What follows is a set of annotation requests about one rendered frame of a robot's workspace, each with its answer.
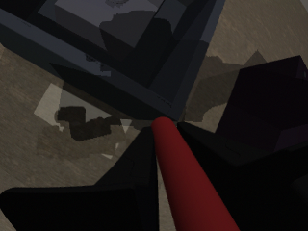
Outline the red peg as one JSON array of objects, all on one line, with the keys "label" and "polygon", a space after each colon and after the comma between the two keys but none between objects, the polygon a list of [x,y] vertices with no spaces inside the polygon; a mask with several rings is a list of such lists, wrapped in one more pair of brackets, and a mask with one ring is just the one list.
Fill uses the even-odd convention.
[{"label": "red peg", "polygon": [[157,118],[151,127],[176,230],[240,231],[172,120]]}]

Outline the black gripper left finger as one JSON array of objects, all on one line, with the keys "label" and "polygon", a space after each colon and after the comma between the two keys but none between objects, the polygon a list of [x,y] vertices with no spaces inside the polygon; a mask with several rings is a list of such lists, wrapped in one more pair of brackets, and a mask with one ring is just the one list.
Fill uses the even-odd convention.
[{"label": "black gripper left finger", "polygon": [[8,188],[0,209],[16,231],[159,231],[153,127],[143,127],[89,186]]}]

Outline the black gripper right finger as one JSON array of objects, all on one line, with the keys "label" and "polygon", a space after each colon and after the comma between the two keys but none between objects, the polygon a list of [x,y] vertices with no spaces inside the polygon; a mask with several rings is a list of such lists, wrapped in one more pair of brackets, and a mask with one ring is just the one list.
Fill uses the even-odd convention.
[{"label": "black gripper right finger", "polygon": [[240,231],[269,230],[289,186],[308,174],[308,140],[272,153],[185,120],[177,130]]}]

